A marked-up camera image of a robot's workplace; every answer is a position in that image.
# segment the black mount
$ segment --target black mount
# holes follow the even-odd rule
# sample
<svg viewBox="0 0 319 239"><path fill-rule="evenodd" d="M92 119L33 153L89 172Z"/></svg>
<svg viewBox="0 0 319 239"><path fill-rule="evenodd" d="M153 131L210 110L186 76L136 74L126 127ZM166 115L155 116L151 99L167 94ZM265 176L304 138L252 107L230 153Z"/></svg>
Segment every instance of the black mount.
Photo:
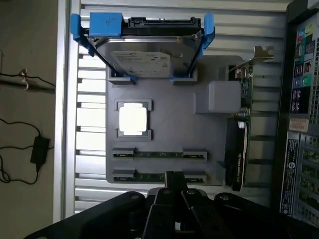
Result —
<svg viewBox="0 0 319 239"><path fill-rule="evenodd" d="M214 200L188 189L182 172L148 196L126 192L41 229L26 239L281 239L319 238L319 229L230 193Z"/></svg>

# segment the hard drive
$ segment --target hard drive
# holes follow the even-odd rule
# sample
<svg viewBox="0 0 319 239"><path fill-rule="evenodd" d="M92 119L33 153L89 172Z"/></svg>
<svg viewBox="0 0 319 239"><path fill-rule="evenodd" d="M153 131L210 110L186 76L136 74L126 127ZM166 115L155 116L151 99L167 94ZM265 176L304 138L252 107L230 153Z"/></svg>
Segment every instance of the hard drive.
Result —
<svg viewBox="0 0 319 239"><path fill-rule="evenodd" d="M149 20L121 13L90 13L90 28L82 28L80 16L71 16L73 39L98 55L114 77L189 77L196 61L215 37L213 14L204 19Z"/></svg>

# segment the screw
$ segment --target screw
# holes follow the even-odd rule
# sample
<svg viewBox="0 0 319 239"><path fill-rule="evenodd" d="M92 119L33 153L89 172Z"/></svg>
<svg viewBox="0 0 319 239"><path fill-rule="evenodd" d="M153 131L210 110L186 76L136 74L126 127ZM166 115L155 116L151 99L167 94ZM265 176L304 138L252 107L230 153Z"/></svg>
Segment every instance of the screw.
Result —
<svg viewBox="0 0 319 239"><path fill-rule="evenodd" d="M132 195L131 196L131 199L136 199L136 198L138 198L139 196L138 195Z"/></svg>
<svg viewBox="0 0 319 239"><path fill-rule="evenodd" d="M194 195L196 192L195 192L195 190L189 189L189 190L187 191L187 193L188 193L189 195Z"/></svg>
<svg viewBox="0 0 319 239"><path fill-rule="evenodd" d="M225 201L230 199L227 195L221 195L220 198Z"/></svg>

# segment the usb port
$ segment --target usb port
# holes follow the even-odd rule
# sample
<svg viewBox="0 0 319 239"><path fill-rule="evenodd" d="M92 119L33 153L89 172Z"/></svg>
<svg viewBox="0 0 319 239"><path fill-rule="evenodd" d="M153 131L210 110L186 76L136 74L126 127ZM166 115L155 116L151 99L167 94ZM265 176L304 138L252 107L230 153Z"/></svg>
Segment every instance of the usb port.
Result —
<svg viewBox="0 0 319 239"><path fill-rule="evenodd" d="M297 90L297 99L299 100L301 97L301 90Z"/></svg>
<svg viewBox="0 0 319 239"><path fill-rule="evenodd" d="M299 109L300 109L300 103L297 102L297 103L296 103L296 112L299 112Z"/></svg>
<svg viewBox="0 0 319 239"><path fill-rule="evenodd" d="M291 104L291 112L294 113L296 111L296 102Z"/></svg>
<svg viewBox="0 0 319 239"><path fill-rule="evenodd" d="M293 91L293 100L296 100L297 99L297 90L294 90Z"/></svg>

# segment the wall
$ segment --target wall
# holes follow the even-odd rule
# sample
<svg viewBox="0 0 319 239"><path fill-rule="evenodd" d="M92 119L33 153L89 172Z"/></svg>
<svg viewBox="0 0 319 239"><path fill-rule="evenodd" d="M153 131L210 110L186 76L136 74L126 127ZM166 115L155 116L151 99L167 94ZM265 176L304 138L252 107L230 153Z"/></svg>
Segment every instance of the wall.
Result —
<svg viewBox="0 0 319 239"><path fill-rule="evenodd" d="M56 72L57 0L0 1L0 50L2 73L29 75L54 83ZM0 117L36 125L54 143L54 95L28 93L0 86ZM36 131L25 125L0 123L1 146L32 145ZM32 181L31 149L1 150L12 178ZM53 150L32 186L19 182L0 183L0 234L2 239L23 238L52 223Z"/></svg>

